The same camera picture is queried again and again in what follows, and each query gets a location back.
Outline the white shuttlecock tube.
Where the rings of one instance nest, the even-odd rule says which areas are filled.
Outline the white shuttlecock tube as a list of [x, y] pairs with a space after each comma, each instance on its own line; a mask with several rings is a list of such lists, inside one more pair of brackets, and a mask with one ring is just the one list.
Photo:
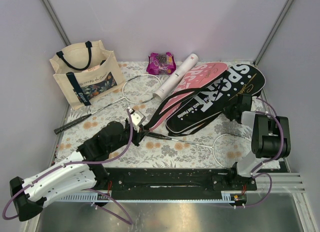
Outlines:
[[153, 92], [153, 98], [160, 101], [164, 100], [165, 97], [175, 89], [175, 87], [183, 79], [184, 75], [190, 71], [198, 62], [199, 57], [195, 53], [191, 53], [187, 59], [167, 78], [167, 80]]

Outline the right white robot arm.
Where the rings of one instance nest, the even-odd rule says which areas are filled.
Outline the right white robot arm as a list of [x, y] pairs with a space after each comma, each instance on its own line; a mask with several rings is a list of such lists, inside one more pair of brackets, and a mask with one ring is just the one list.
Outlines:
[[266, 164], [286, 158], [291, 152], [289, 119], [262, 111], [252, 111], [253, 97], [239, 96], [222, 110], [230, 120], [250, 127], [250, 152], [228, 170], [228, 186], [239, 190], [246, 183], [245, 178], [255, 178]]

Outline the black racket cover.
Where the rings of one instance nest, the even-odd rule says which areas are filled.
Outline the black racket cover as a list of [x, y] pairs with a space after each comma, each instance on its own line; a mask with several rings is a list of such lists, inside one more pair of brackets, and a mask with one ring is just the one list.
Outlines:
[[238, 96], [259, 96], [266, 84], [263, 73], [250, 64], [230, 66], [212, 84], [183, 101], [165, 122], [169, 136], [192, 135], [215, 120]]

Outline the pink racket cover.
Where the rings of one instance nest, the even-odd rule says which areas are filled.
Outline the pink racket cover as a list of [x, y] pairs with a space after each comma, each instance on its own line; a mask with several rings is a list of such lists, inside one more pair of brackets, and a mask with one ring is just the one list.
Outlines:
[[144, 125], [144, 128], [153, 131], [177, 111], [183, 101], [204, 90], [227, 70], [228, 65], [224, 62], [202, 63], [189, 70], [173, 93], [161, 102], [149, 122]]

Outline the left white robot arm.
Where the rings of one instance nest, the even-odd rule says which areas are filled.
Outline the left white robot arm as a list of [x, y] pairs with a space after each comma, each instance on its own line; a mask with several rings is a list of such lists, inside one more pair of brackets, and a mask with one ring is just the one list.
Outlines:
[[138, 146], [148, 133], [143, 127], [146, 117], [139, 111], [128, 108], [127, 119], [122, 124], [112, 121], [92, 138], [78, 146], [76, 151], [61, 162], [29, 178], [14, 177], [9, 182], [11, 198], [5, 205], [13, 204], [19, 221], [25, 222], [39, 215], [51, 203], [74, 192], [102, 190], [109, 183], [104, 164], [123, 156], [131, 144]]

